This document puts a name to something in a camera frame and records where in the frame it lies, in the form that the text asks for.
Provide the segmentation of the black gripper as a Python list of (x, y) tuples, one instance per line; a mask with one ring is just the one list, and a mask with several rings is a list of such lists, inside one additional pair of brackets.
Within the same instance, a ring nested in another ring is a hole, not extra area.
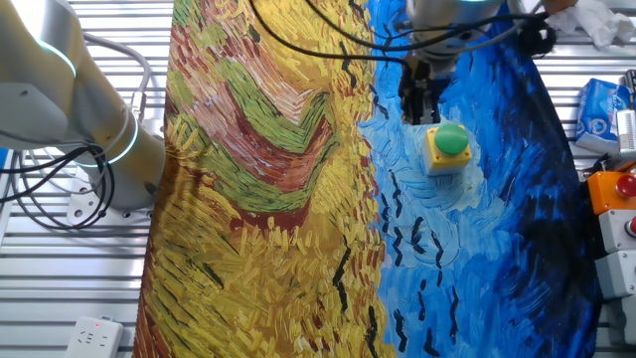
[(408, 52), (400, 66), (397, 93), (402, 121), (410, 125), (439, 123), (438, 100), (452, 79), (451, 58), (432, 59)]

